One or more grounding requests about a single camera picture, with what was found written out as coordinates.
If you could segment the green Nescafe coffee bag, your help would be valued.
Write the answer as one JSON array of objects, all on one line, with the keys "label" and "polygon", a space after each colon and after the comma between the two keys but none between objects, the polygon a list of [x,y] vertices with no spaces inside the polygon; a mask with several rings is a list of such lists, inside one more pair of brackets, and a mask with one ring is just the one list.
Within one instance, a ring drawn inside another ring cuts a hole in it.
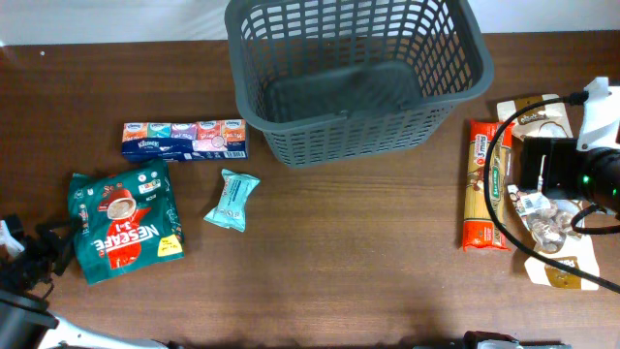
[{"label": "green Nescafe coffee bag", "polygon": [[168,164],[152,160],[108,177],[74,174],[68,195],[78,263],[88,285],[184,257]]}]

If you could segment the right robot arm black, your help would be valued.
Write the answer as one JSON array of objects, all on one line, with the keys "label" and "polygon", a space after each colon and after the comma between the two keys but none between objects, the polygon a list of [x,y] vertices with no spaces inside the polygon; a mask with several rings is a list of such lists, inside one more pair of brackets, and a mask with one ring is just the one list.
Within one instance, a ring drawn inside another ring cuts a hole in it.
[{"label": "right robot arm black", "polygon": [[548,199],[588,201],[619,210],[619,87],[607,77],[584,91],[576,138],[524,139],[518,187]]}]

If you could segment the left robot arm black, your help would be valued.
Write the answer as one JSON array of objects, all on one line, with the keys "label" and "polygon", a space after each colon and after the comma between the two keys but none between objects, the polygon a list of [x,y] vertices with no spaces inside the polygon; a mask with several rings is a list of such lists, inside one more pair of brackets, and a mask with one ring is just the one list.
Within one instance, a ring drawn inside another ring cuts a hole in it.
[{"label": "left robot arm black", "polygon": [[77,220],[39,224],[25,233],[15,214],[1,218],[1,346],[3,348],[174,348],[172,342],[122,338],[79,327],[48,310],[49,293],[32,291],[45,284],[54,289],[75,256]]}]

